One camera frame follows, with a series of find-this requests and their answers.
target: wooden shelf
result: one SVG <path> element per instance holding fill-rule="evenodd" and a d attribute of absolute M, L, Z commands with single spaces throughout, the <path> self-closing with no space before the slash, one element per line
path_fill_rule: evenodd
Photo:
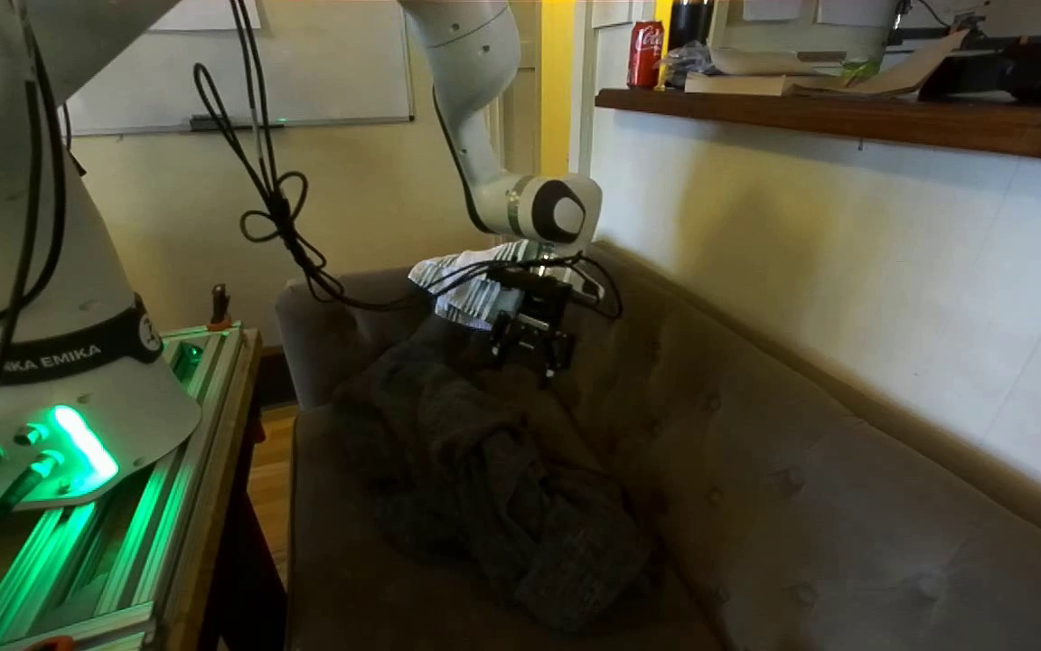
<path fill-rule="evenodd" d="M 1041 110 L 893 96 L 727 96 L 674 92 L 600 92 L 600 110 L 653 111 L 836 137 L 910 141 L 1041 159 Z"/>

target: crumpled fabric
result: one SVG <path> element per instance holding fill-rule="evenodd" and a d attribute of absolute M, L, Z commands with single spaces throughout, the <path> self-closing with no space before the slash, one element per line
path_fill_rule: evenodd
<path fill-rule="evenodd" d="M 335 394 L 330 436 L 394 547 L 472 563 L 493 592 L 580 632 L 648 580 L 653 535 L 613 479 L 545 462 L 525 426 L 442 346 L 404 344 Z"/>

